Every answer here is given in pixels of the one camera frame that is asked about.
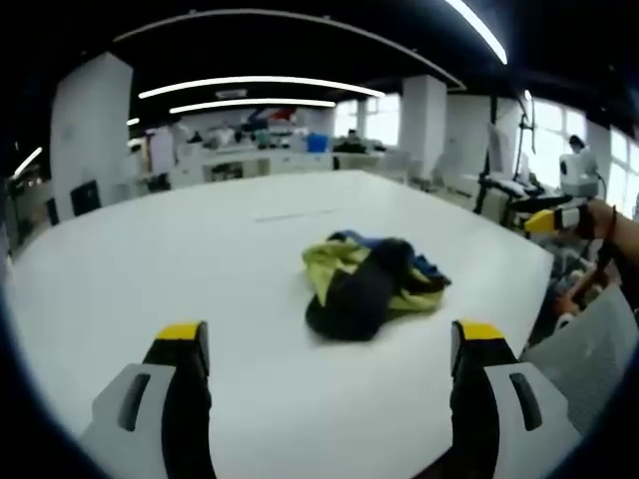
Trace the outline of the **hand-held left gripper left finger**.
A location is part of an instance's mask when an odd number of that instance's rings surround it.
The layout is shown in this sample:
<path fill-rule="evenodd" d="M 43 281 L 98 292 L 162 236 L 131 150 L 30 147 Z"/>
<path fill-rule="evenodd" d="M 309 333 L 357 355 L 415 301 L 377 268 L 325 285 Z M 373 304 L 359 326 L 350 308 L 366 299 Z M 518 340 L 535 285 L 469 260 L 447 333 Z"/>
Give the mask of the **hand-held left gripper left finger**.
<path fill-rule="evenodd" d="M 164 327 L 94 399 L 84 451 L 110 478 L 214 478 L 208 325 Z"/>

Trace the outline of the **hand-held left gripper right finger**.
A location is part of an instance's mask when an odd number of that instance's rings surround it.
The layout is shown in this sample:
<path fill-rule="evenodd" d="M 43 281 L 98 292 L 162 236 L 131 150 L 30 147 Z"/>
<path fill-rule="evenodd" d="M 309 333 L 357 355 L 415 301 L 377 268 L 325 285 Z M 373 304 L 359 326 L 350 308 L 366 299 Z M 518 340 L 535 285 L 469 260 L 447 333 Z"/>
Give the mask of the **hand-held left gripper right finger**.
<path fill-rule="evenodd" d="M 579 442 L 568 401 L 489 323 L 452 323 L 450 478 L 547 478 Z"/>

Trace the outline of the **person's right hand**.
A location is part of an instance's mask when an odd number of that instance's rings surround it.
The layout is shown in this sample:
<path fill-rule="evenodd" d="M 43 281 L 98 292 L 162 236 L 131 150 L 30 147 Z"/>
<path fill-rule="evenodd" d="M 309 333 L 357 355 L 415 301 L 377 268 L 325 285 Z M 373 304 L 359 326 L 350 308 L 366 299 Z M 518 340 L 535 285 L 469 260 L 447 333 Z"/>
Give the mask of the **person's right hand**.
<path fill-rule="evenodd" d="M 613 240 L 616 223 L 616 208 L 593 199 L 580 208 L 577 232 L 585 240 Z"/>

